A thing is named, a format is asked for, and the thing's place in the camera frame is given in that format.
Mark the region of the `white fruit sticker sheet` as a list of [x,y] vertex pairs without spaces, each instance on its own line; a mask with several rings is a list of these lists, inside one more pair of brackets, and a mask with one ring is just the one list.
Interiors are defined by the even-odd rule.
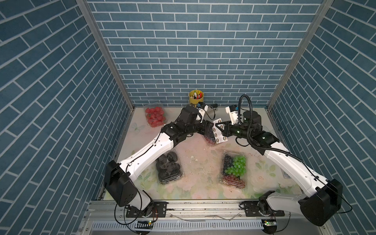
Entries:
[[218,123],[218,122],[222,122],[222,119],[221,119],[221,118],[218,118],[218,119],[216,119],[216,120],[213,121],[213,124],[214,124],[214,126],[213,126],[214,136],[215,136],[215,133],[216,133],[216,132],[221,132],[220,130],[218,130],[218,129],[215,127],[215,124]]

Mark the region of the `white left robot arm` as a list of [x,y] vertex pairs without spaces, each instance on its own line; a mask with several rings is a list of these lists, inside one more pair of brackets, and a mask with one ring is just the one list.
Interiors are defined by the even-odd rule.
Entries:
[[165,124],[160,133],[130,157],[120,162],[110,161],[105,167],[104,187],[119,207],[133,206],[140,211],[148,209],[152,199],[137,189],[134,181],[161,155],[172,150],[187,136],[198,133],[207,135],[212,131],[212,122],[204,116],[210,105],[200,102],[182,108],[175,121]]

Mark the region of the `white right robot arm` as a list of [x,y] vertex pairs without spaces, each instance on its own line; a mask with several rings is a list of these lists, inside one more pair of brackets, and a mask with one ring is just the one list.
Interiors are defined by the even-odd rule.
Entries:
[[299,195],[268,191],[259,198],[258,207],[266,216],[275,211],[303,215],[316,226],[323,226],[342,206],[343,186],[328,180],[292,154],[272,133],[263,130],[261,117],[253,111],[248,95],[237,105],[226,108],[230,121],[216,120],[214,126],[223,137],[246,139],[248,145],[280,167],[301,189]]

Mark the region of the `clear box of blueberries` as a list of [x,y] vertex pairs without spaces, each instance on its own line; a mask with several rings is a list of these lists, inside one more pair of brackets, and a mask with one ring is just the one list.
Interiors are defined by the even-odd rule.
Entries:
[[214,136],[214,132],[212,130],[209,130],[207,131],[205,134],[204,134],[204,139],[206,140],[206,142],[209,144],[209,145],[216,145],[217,144],[217,141],[216,141],[216,137]]

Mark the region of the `yellow pen cup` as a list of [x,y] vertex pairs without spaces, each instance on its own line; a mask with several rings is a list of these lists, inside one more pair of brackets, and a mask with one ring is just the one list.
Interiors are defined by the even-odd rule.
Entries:
[[204,101],[204,93],[201,90],[192,90],[189,92],[189,104],[196,106]]

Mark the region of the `clear box of mixed grapes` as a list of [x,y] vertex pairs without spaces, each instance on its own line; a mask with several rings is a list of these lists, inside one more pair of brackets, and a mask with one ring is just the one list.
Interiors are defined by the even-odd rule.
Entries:
[[243,154],[225,152],[220,181],[233,188],[244,189],[247,181],[247,158]]

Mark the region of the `clear box of avocados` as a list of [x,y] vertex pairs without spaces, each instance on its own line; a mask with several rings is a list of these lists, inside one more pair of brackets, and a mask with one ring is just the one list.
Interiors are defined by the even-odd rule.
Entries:
[[156,160],[158,180],[162,185],[171,183],[183,176],[183,169],[175,149],[167,151]]

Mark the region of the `clear box of strawberries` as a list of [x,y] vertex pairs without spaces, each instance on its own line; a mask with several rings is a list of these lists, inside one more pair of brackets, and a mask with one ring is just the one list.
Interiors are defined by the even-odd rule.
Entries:
[[165,125],[167,118],[161,103],[153,103],[144,107],[146,121],[150,127]]

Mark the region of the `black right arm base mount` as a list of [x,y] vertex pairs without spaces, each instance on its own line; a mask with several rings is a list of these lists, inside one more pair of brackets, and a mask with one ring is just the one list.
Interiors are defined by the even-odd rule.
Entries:
[[282,217],[282,216],[285,216],[284,211],[275,211],[271,209],[271,207],[266,201],[267,197],[274,192],[275,191],[267,191],[262,196],[260,196],[257,200],[253,199],[253,200],[248,200],[248,201],[242,201],[239,204],[239,208],[241,210],[244,210],[246,217],[257,217],[257,216]]

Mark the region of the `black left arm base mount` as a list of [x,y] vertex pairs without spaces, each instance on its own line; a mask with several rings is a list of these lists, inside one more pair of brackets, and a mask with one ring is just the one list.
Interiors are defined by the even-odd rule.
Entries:
[[165,217],[168,203],[165,201],[153,201],[149,203],[142,211],[133,206],[128,206],[126,218],[143,217]]

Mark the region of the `aluminium front rail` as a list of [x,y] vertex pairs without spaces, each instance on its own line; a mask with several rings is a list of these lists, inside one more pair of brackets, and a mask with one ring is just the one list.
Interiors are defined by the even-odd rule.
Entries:
[[[182,220],[205,220],[205,219],[247,219],[247,218],[279,218],[276,216],[246,217],[244,210],[239,208],[242,201],[250,199],[216,199],[216,200],[155,200],[168,203],[165,217],[151,217],[154,219],[182,219]],[[126,218],[127,208],[119,207],[113,200],[91,201],[84,215],[84,220],[109,220],[121,223],[135,218]],[[285,216],[293,218],[305,218],[297,212],[284,211]]]

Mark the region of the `aluminium corner post right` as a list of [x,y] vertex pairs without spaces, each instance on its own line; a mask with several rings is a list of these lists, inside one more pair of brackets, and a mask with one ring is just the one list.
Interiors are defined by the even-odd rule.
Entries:
[[294,69],[296,68],[299,60],[301,59],[303,53],[307,49],[310,41],[312,40],[315,32],[317,31],[318,27],[320,26],[322,20],[324,19],[325,15],[327,14],[327,12],[328,12],[329,8],[331,7],[331,5],[333,4],[333,2],[334,2],[334,0],[324,0],[324,1],[322,1],[321,5],[318,7],[318,10],[317,10],[311,24],[307,28],[307,31],[306,31],[304,37],[302,38],[296,52],[294,53],[290,64],[287,66],[285,73],[281,77],[279,84],[276,86],[276,90],[274,91],[271,99],[267,103],[267,106],[266,106],[267,111],[270,111],[272,109],[272,107],[274,106],[274,104],[276,103],[277,98],[279,97],[283,88],[285,87],[285,85],[289,81],[289,79],[290,79]]

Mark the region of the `aluminium corner post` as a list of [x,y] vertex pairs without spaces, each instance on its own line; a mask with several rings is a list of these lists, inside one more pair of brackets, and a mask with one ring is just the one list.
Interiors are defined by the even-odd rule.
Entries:
[[279,84],[276,86],[276,90],[274,91],[271,99],[267,103],[267,106],[266,106],[267,111],[270,111],[272,109],[272,107],[274,106],[274,104],[276,103],[277,98],[279,97],[283,88],[285,87],[285,85],[289,81],[289,79],[290,79],[294,69],[296,68],[299,60],[301,59],[303,53],[307,49],[310,41],[312,40],[315,32],[317,31],[318,27],[320,26],[322,20],[324,19],[325,15],[327,14],[327,12],[328,12],[329,8],[331,7],[331,5],[333,4],[333,2],[334,2],[334,0],[324,0],[324,1],[322,1],[321,5],[318,7],[318,10],[317,10],[311,24],[307,28],[307,31],[306,31],[304,37],[302,38],[296,52],[294,53],[290,64],[287,66],[285,73],[281,77]]
[[108,67],[109,67],[109,69],[110,69],[110,71],[111,71],[111,73],[112,73],[112,75],[113,75],[113,77],[114,77],[114,79],[115,79],[115,81],[116,81],[116,83],[117,83],[117,85],[118,85],[118,87],[119,87],[128,107],[130,108],[131,112],[133,112],[134,109],[135,109],[135,106],[132,103],[132,100],[131,100],[131,98],[130,98],[130,96],[129,96],[126,88],[125,88],[125,85],[124,85],[124,83],[121,79],[121,76],[118,72],[118,69],[117,69],[115,63],[114,63],[114,60],[113,60],[113,58],[112,58],[112,56],[109,52],[109,49],[108,49],[108,47],[105,43],[105,40],[102,37],[100,29],[99,29],[99,27],[98,27],[98,25],[95,21],[94,15],[91,12],[91,9],[89,7],[88,2],[85,1],[85,0],[77,0],[76,2],[78,4],[78,7],[79,7],[85,21],[87,22],[87,24],[89,26],[89,29],[92,32],[92,35],[93,35],[95,41],[97,42],[97,45],[98,45],[100,51],[103,54],[103,57],[104,57],[107,65],[108,65]]

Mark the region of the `aluminium corner post left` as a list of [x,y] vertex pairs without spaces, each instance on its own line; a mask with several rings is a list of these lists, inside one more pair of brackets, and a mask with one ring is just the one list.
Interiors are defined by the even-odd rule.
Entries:
[[114,79],[115,79],[115,81],[116,81],[116,83],[117,83],[117,85],[118,85],[118,87],[119,87],[128,107],[130,108],[131,112],[133,112],[134,109],[135,109],[135,106],[132,103],[132,100],[131,100],[131,98],[130,98],[130,96],[129,96],[126,88],[125,88],[125,85],[124,85],[124,83],[121,79],[121,76],[118,72],[118,69],[117,69],[115,63],[114,63],[114,60],[113,60],[113,58],[112,58],[112,56],[109,52],[109,49],[108,49],[108,47],[105,43],[105,40],[102,37],[100,29],[99,29],[99,27],[98,27],[98,25],[95,21],[94,15],[91,12],[91,9],[89,7],[88,2],[85,1],[85,0],[77,0],[76,2],[78,4],[78,7],[79,7],[85,21],[87,22],[87,24],[89,26],[89,29],[92,32],[92,35],[93,35],[95,41],[97,42],[97,45],[98,45],[100,51],[103,54],[103,57],[104,57],[107,65],[108,65],[108,67],[109,67],[109,69],[110,69],[110,71],[111,71],[111,73],[112,73],[112,75],[113,75],[113,77],[114,77]]

